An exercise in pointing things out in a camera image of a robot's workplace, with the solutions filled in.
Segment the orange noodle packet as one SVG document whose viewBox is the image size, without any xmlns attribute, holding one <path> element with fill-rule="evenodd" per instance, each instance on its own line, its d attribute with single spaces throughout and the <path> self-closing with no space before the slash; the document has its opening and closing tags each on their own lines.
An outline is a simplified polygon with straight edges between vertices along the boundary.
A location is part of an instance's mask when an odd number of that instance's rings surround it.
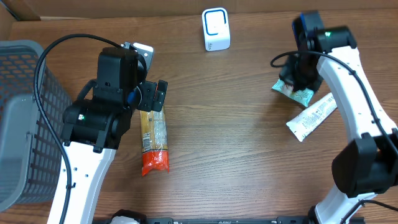
<svg viewBox="0 0 398 224">
<path fill-rule="evenodd" d="M 152 170 L 169 172 L 169 147 L 164 109 L 141 111 L 142 176 Z"/>
</svg>

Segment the teal snack packet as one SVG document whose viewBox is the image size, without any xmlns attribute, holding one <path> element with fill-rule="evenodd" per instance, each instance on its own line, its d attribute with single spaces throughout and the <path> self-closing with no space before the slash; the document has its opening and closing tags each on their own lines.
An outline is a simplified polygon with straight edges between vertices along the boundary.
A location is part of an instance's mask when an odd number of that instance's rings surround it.
<svg viewBox="0 0 398 224">
<path fill-rule="evenodd" d="M 314 91 L 308 88 L 304 90 L 293 91 L 293 86 L 286 84 L 281 79 L 278 79 L 278 81 L 272 86 L 272 89 L 300 103 L 304 107 L 308 107 L 309 102 L 314 95 Z"/>
</svg>

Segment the white conditioner tube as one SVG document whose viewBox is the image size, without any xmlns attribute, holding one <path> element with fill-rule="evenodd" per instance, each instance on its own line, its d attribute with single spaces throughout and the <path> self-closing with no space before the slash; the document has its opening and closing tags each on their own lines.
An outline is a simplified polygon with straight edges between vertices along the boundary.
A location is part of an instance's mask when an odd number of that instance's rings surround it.
<svg viewBox="0 0 398 224">
<path fill-rule="evenodd" d="M 312 106 L 303 110 L 294 119 L 287 122 L 286 125 L 293 135 L 302 142 L 336 109 L 335 98 L 332 93 L 328 93 Z"/>
</svg>

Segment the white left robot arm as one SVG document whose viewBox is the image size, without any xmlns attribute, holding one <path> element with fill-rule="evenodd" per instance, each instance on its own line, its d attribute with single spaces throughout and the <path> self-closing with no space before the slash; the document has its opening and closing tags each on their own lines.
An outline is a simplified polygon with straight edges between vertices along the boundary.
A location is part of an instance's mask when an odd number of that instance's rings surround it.
<svg viewBox="0 0 398 224">
<path fill-rule="evenodd" d="M 167 82 L 146 80 L 154 49 L 134 43 L 106 47 L 98 57 L 96 81 L 88 85 L 63 113 L 61 139 L 72 170 L 67 213 L 62 215 L 68 190 L 65 165 L 50 210 L 49 223 L 91 223 L 104 177 L 135 110 L 160 112 Z"/>
</svg>

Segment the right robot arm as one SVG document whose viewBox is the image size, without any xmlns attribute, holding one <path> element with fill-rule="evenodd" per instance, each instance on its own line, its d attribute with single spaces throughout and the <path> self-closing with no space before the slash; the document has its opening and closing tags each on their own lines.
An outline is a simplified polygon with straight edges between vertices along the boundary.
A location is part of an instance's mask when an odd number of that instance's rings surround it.
<svg viewBox="0 0 398 224">
<path fill-rule="evenodd" d="M 333 188 L 304 223 L 357 223 L 354 214 L 397 185 L 397 125 L 378 102 L 348 27 L 326 28 L 317 11 L 292 23 L 297 49 L 286 52 L 280 79 L 291 91 L 326 83 L 345 123 L 348 145 L 334 158 Z"/>
</svg>

